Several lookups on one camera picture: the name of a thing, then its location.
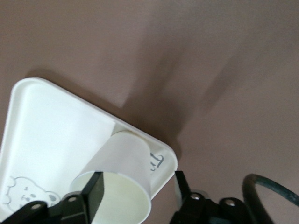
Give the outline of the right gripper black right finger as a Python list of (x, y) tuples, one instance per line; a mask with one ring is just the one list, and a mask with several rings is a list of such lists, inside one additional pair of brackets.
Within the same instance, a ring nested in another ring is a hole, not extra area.
[(245, 204), (233, 197), (218, 203), (199, 192), (192, 192), (183, 171), (175, 171), (176, 194), (179, 210), (171, 218), (171, 224), (249, 224), (250, 217)]

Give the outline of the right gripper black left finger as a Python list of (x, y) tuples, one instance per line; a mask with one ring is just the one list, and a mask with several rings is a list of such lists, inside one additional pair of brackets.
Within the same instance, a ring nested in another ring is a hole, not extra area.
[(44, 201), (33, 201), (3, 224), (90, 224), (104, 196), (104, 173), (94, 172), (82, 191), (72, 192), (58, 204), (48, 207)]

